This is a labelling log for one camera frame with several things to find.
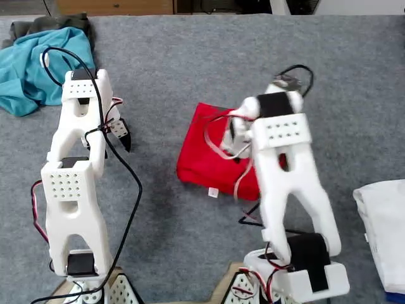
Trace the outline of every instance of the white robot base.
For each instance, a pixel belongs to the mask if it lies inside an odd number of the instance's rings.
[[[86,288],[85,282],[77,282],[83,288],[84,291],[88,290]],[[70,294],[79,293],[81,289],[76,284],[70,290]],[[63,302],[65,304],[142,304],[139,301],[139,296],[134,291],[132,285],[127,279],[125,274],[118,274],[114,283],[110,288],[104,287],[103,298],[98,294],[84,294],[79,296],[72,296],[66,298]]]

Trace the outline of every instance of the blue towel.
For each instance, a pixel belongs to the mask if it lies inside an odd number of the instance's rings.
[[[24,116],[39,105],[61,104],[62,88],[48,77],[39,59],[48,46],[72,51],[94,68],[89,40],[77,28],[47,30],[17,39],[13,46],[0,51],[0,106],[11,114]],[[61,83],[67,71],[80,67],[67,54],[51,50],[48,55],[49,70]]]

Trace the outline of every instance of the white cloth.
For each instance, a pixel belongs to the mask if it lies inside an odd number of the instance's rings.
[[[405,180],[370,184],[353,196],[385,291],[405,294]]]

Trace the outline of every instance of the gray carpet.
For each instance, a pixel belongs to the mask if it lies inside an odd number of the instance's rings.
[[[342,238],[351,292],[338,303],[383,303],[352,190],[405,176],[405,20],[402,16],[145,16],[93,18],[97,60],[109,72],[133,152],[118,149],[144,185],[119,264],[147,301],[209,298],[231,261],[262,248],[237,223],[230,196],[183,185],[175,165],[199,101],[238,106],[294,63],[317,76],[305,100],[320,179]],[[11,19],[0,18],[0,39]],[[60,281],[32,226],[29,188],[40,178],[60,107],[23,118],[0,111],[0,302],[29,303]],[[76,153],[86,150],[77,146]],[[137,189],[110,157],[97,183],[114,253]],[[44,204],[43,196],[39,197]],[[285,225],[310,229],[296,202]]]

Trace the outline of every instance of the red fabric bag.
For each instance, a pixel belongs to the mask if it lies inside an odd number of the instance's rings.
[[[245,171],[249,159],[241,159],[239,163],[224,160],[204,140],[204,129],[207,123],[214,117],[229,111],[231,109],[224,110],[204,103],[197,105],[177,162],[177,176],[182,182],[217,188],[223,193],[234,193],[235,182]],[[209,137],[217,146],[221,143],[226,126],[226,118],[209,124]],[[259,198],[254,169],[251,169],[240,182],[238,197],[251,201]]]

